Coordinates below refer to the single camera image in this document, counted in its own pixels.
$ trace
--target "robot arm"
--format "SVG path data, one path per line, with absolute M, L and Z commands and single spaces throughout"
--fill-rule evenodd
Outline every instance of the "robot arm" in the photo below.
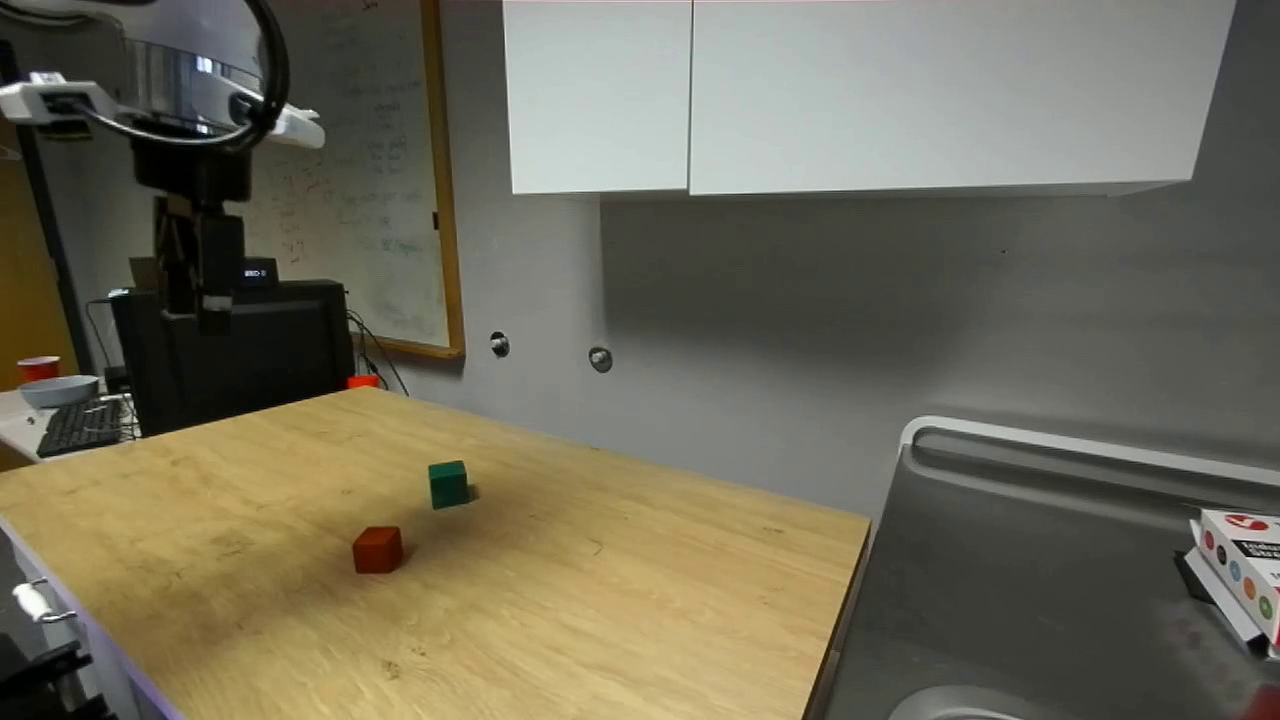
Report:
M 135 50 L 132 101 L 112 101 L 97 81 L 38 71 L 0 89 L 0 114 L 15 126 L 94 122 L 145 145 L 231 152 L 266 135 L 300 147 L 325 145 L 320 118 L 284 103 L 287 52 L 266 0 L 0 0 L 0 19 L 28 29 L 118 26 Z

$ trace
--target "white cabinet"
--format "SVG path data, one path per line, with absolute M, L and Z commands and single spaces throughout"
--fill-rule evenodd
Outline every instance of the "white cabinet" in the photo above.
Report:
M 694 192 L 1189 181 L 1232 0 L 699 0 Z
M 694 0 L 504 0 L 511 192 L 687 187 Z
M 504 0 L 515 192 L 1189 181 L 1237 0 Z

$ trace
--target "block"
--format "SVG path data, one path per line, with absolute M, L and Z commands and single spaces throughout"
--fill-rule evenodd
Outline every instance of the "block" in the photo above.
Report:
M 400 528 L 375 525 L 366 528 L 354 544 L 356 571 L 392 571 L 406 562 Z
M 427 477 L 431 477 L 431 507 L 458 507 L 475 499 L 463 460 L 431 463 Z

